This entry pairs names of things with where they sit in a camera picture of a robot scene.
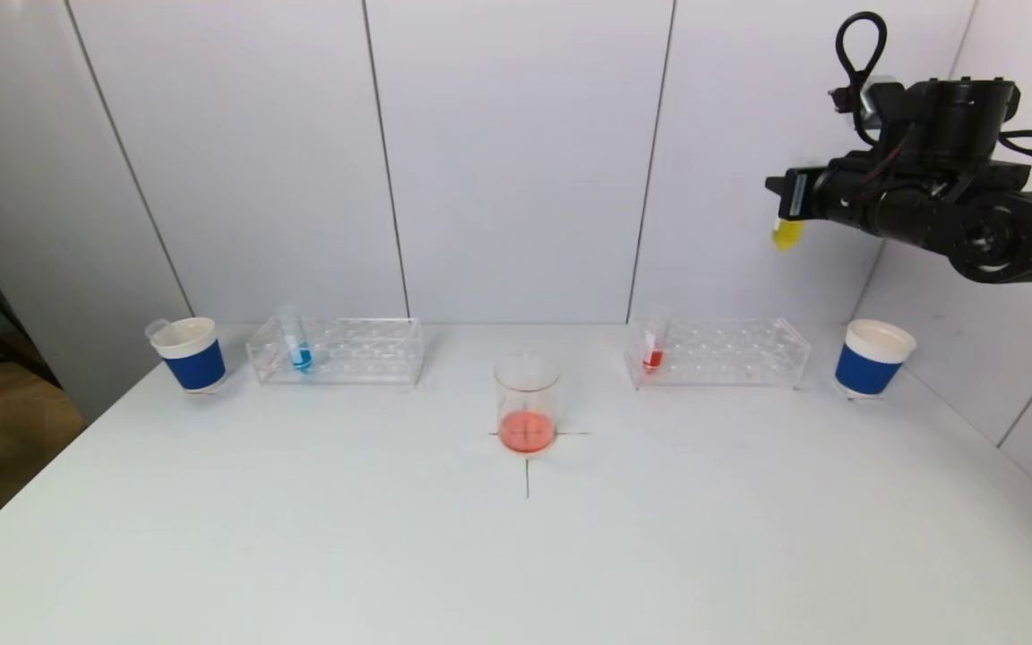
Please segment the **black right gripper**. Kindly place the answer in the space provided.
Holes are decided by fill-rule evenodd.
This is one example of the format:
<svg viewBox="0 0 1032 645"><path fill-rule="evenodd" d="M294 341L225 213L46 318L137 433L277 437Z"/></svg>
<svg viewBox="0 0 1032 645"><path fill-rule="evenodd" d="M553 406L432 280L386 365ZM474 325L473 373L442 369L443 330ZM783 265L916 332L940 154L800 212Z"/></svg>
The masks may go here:
<svg viewBox="0 0 1032 645"><path fill-rule="evenodd" d="M868 202L856 202L867 176L864 165L791 168L784 176L765 178L767 191L779 197L778 217L785 221L824 220L880 237Z"/></svg>

